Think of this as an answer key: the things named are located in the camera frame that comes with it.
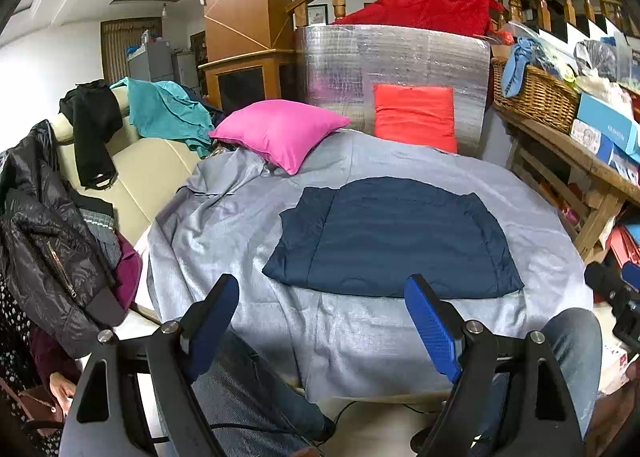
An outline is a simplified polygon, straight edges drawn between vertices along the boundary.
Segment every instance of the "jacket zipper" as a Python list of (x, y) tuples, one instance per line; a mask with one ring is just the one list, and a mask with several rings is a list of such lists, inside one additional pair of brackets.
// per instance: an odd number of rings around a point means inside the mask
[(71, 298), (75, 299), (78, 296), (78, 294), (76, 293), (76, 290), (71, 285), (71, 279), (66, 274), (65, 267), (62, 265), (62, 262), (60, 262), (60, 257), (54, 251), (53, 247), (51, 247), (51, 242), (47, 241), (47, 247), (49, 247), (49, 252), (51, 253), (51, 256), (53, 257), (53, 261), (55, 262), (56, 267), (60, 271), (60, 275), (62, 275), (62, 280), (64, 280), (66, 289), (69, 291), (69, 294), (71, 295)]

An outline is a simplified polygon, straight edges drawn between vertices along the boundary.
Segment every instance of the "curtain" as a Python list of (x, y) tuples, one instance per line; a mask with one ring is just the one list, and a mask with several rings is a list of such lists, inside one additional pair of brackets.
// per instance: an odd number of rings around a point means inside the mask
[(145, 29), (149, 29), (153, 36), (162, 36), (162, 18), (127, 18), (100, 23), (102, 72), (109, 84), (129, 76), (125, 50), (131, 45), (140, 45)]

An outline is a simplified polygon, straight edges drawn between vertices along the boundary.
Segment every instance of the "basket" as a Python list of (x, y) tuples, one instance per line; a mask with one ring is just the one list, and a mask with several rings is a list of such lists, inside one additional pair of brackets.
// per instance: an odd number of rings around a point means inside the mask
[(569, 133), (578, 113), (579, 95), (542, 69), (527, 65), (520, 93), (513, 98), (502, 95), (505, 59), (491, 60), (494, 68), (494, 105), (536, 120), (562, 133)]

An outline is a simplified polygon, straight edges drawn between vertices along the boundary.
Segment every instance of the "blue jeans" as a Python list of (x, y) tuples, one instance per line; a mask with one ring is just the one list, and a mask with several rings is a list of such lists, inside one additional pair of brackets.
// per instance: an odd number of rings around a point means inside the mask
[[(600, 325), (590, 311), (569, 309), (549, 320), (542, 332), (558, 359), (584, 437), (600, 379)], [(489, 437), (499, 423), (504, 404), (503, 377), (494, 380), (491, 405), (485, 415), (482, 432)], [(192, 389), (209, 424), (238, 423), (297, 433), (217, 429), (216, 438), (229, 457), (286, 457), (310, 446), (324, 428), (320, 409), (277, 377), (267, 362), (232, 331), (227, 331), (209, 372), (200, 376)]]

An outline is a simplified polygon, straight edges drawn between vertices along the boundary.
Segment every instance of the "wooden table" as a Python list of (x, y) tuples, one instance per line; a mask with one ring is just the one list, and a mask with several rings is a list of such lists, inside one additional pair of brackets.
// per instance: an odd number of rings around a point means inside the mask
[[(507, 168), (555, 205), (552, 196), (536, 181), (531, 171), (542, 176), (580, 217), (582, 227), (579, 232), (563, 215), (561, 221), (582, 259), (585, 262), (601, 260), (605, 253), (598, 247), (599, 236), (607, 223), (620, 213), (620, 208), (626, 201), (640, 206), (640, 187), (620, 177), (616, 170), (597, 159), (568, 135), (508, 110), (497, 109), (497, 114), (513, 135)], [(587, 173), (591, 179), (591, 188), (583, 200), (577, 198), (564, 182), (526, 150), (523, 144), (530, 142), (528, 138), (542, 144), (567, 164)]]

